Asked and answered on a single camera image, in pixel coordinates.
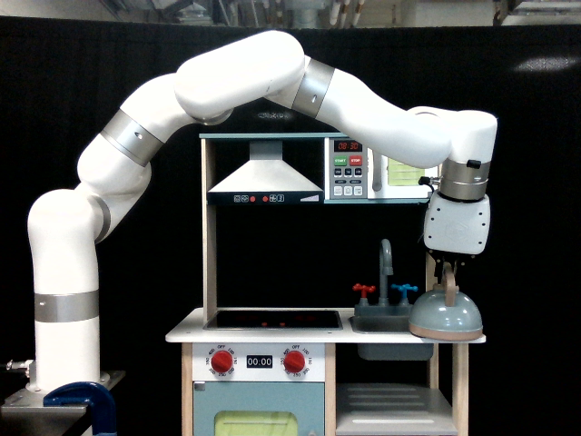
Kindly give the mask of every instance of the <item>red knob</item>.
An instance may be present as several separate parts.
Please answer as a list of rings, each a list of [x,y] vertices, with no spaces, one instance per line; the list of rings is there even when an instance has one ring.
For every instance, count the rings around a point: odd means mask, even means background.
[[[301,372],[305,368],[305,357],[302,352],[288,352],[282,364],[288,372]]]
[[[216,372],[227,372],[232,364],[233,358],[229,352],[222,350],[212,356],[212,368]]]
[[[361,291],[361,298],[367,298],[367,293],[375,292],[375,289],[375,286],[365,286],[364,284],[359,283],[356,283],[355,286],[353,286],[353,291]]]

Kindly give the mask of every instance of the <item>wooden post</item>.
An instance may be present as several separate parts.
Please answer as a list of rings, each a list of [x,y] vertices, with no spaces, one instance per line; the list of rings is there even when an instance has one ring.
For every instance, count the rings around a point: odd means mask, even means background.
[[[337,431],[336,345],[325,344],[325,436]]]
[[[214,186],[214,147],[202,139],[202,263],[203,321],[216,313],[216,207],[209,206],[206,193]]]
[[[192,344],[182,344],[182,436],[193,436]]]
[[[452,345],[452,418],[458,436],[468,436],[468,344]]]
[[[436,271],[436,262],[426,253],[426,291],[431,291],[434,284],[438,282],[434,271]],[[439,389],[439,345],[437,343],[434,344],[434,354],[428,361],[428,387]]]

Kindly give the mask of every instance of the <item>ceiling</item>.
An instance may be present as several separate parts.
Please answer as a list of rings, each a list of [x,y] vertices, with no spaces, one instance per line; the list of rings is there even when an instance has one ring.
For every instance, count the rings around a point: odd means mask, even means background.
[[[581,1],[0,0],[0,15],[264,28],[558,25],[581,23]]]

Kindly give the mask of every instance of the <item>faucet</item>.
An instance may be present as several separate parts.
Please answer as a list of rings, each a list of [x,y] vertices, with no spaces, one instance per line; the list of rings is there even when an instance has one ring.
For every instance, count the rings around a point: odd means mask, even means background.
[[[379,303],[378,306],[389,306],[388,275],[393,275],[393,257],[391,243],[388,239],[381,240],[379,248]]]

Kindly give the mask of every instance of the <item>red stop button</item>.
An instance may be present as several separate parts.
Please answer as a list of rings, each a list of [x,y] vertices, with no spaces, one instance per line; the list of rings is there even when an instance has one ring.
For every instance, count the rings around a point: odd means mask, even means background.
[[[351,166],[362,166],[363,165],[363,156],[362,155],[354,155],[349,156],[349,165]]]

